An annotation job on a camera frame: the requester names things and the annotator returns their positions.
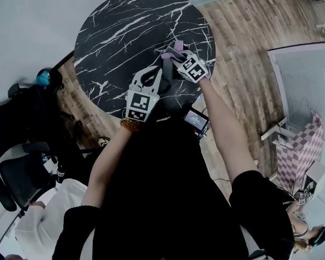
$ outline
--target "checkered pattern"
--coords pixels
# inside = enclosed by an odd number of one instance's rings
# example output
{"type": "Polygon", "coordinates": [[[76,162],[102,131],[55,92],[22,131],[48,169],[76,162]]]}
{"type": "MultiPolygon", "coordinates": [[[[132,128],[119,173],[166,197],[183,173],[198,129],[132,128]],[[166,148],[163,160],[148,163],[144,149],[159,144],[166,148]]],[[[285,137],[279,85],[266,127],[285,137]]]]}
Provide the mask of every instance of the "checkered pattern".
{"type": "Polygon", "coordinates": [[[312,123],[290,141],[292,148],[277,145],[277,180],[290,193],[294,192],[294,187],[295,190],[301,188],[307,169],[314,161],[320,160],[323,122],[316,113],[312,114],[312,123]]]}

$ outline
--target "black marble tabletop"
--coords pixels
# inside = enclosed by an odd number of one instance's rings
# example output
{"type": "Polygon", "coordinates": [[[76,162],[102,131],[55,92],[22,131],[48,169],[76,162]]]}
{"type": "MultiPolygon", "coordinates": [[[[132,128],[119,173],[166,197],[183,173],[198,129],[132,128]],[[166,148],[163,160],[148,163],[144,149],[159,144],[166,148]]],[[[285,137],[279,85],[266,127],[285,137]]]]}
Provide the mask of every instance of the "black marble tabletop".
{"type": "MultiPolygon", "coordinates": [[[[162,66],[154,51],[175,38],[205,60],[213,72],[216,49],[212,31],[202,14],[186,0],[107,0],[84,22],[75,45],[74,66],[87,96],[105,112],[123,118],[125,92],[134,74],[148,66],[162,66]]],[[[192,104],[197,84],[171,80],[161,94],[160,118],[192,104]]]]}

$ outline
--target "display screen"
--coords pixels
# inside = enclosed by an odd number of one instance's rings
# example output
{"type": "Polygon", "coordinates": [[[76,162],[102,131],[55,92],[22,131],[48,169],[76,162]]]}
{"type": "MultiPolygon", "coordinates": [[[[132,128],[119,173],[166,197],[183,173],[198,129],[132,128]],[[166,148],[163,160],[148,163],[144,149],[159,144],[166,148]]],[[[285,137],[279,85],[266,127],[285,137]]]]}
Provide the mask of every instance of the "display screen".
{"type": "Polygon", "coordinates": [[[198,114],[189,111],[184,119],[186,122],[188,122],[191,125],[194,125],[196,128],[198,128],[200,131],[205,127],[207,124],[207,120],[203,117],[199,116],[198,114]]]}

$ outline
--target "wooden floor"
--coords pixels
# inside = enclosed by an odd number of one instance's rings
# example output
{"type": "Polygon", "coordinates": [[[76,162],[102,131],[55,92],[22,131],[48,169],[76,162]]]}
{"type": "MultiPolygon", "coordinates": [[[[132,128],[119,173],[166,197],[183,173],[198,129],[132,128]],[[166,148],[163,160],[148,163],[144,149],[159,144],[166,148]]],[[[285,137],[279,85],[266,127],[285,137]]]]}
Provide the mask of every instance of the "wooden floor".
{"type": "MultiPolygon", "coordinates": [[[[313,0],[218,0],[199,8],[212,28],[217,48],[212,83],[239,118],[248,135],[250,152],[259,160],[258,167],[264,176],[275,172],[276,156],[273,146],[268,140],[262,142],[260,135],[283,118],[267,51],[324,41],[315,28],[317,16],[312,3],[313,0]]],[[[72,60],[60,68],[66,86],[59,93],[61,106],[83,123],[80,145],[96,147],[99,136],[113,135],[119,120],[89,101],[75,76],[72,60]]],[[[195,107],[203,109],[205,105],[199,101],[195,107]]],[[[200,145],[211,177],[227,179],[211,132],[200,145]]],[[[228,198],[230,183],[216,183],[228,198]]]]}

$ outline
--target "bracelet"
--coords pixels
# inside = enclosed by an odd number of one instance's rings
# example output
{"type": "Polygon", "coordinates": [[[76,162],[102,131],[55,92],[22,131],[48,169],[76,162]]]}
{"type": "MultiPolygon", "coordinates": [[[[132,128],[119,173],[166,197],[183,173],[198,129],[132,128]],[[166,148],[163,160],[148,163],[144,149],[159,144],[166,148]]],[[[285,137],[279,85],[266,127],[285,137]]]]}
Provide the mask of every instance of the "bracelet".
{"type": "Polygon", "coordinates": [[[120,125],[131,132],[137,132],[140,128],[140,123],[138,121],[129,118],[122,119],[120,125]]]}

